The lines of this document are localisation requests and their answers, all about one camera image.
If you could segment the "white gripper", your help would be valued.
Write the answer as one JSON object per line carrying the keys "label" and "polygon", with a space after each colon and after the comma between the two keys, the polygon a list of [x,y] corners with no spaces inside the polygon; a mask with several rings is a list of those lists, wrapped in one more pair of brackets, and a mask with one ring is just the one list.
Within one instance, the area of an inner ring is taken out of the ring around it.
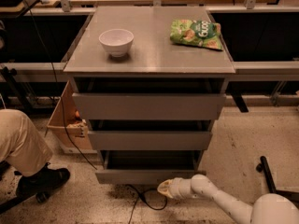
{"label": "white gripper", "polygon": [[165,197],[177,200],[192,198],[194,194],[191,180],[179,177],[165,180],[158,186],[157,191]]}

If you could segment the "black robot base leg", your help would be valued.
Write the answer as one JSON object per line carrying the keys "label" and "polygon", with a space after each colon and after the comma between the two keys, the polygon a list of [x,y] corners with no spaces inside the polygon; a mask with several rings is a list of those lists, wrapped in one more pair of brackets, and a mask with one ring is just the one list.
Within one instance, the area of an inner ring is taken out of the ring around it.
{"label": "black robot base leg", "polygon": [[299,192],[279,190],[276,188],[267,158],[265,156],[260,157],[260,162],[256,166],[256,171],[264,174],[265,181],[270,193],[275,193],[283,196],[293,203],[299,203]]}

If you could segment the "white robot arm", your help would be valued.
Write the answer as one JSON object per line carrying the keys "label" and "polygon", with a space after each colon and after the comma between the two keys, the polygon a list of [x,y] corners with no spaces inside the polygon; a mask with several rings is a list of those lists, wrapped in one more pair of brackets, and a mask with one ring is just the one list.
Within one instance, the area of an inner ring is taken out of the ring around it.
{"label": "white robot arm", "polygon": [[158,192],[171,199],[206,197],[236,224],[299,224],[298,208],[285,197],[268,193],[249,205],[217,188],[205,175],[175,177],[162,182]]}

